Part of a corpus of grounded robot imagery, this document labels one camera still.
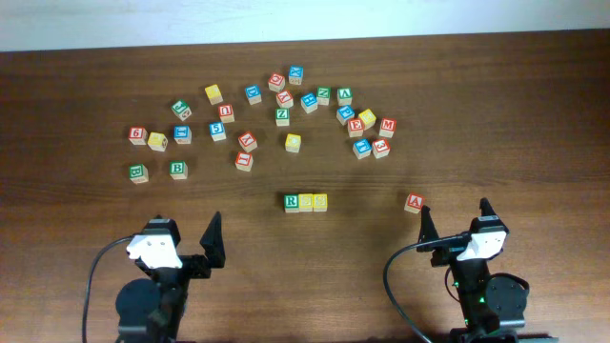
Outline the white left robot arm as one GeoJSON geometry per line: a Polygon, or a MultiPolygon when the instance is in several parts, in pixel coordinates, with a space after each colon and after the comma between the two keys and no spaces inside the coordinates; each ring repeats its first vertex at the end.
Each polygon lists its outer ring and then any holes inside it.
{"type": "Polygon", "coordinates": [[[146,276],[126,284],[115,299],[119,342],[175,342],[194,279],[222,269],[226,254],[222,216],[213,215],[199,240],[202,254],[180,255],[181,236],[174,220],[157,216],[131,238],[129,259],[146,276]]]}

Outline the green R block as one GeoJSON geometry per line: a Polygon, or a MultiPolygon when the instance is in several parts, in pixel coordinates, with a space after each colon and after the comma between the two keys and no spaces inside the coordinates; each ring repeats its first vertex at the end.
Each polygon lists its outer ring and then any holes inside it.
{"type": "Polygon", "coordinates": [[[285,194],[283,198],[284,211],[286,213],[300,212],[299,197],[297,194],[285,194]]]}

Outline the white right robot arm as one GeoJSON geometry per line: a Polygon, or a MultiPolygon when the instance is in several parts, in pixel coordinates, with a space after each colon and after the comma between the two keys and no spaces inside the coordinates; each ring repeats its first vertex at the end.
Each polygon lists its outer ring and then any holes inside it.
{"type": "Polygon", "coordinates": [[[432,254],[433,267],[446,267],[456,283],[465,327],[452,329],[451,342],[557,342],[548,334],[520,335],[530,292],[524,279],[504,272],[491,274],[488,262],[500,255],[510,231],[486,198],[481,215],[466,232],[439,237],[431,209],[421,209],[418,252],[432,254]]]}

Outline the yellow S block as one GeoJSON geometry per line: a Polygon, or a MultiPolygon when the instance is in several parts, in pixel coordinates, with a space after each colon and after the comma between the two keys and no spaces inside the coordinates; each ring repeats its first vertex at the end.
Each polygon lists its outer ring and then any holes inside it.
{"type": "Polygon", "coordinates": [[[327,193],[315,193],[313,195],[313,209],[315,212],[326,212],[328,210],[327,193]]]}
{"type": "Polygon", "coordinates": [[[312,212],[314,210],[314,195],[312,193],[300,193],[298,195],[298,207],[300,212],[312,212]]]}

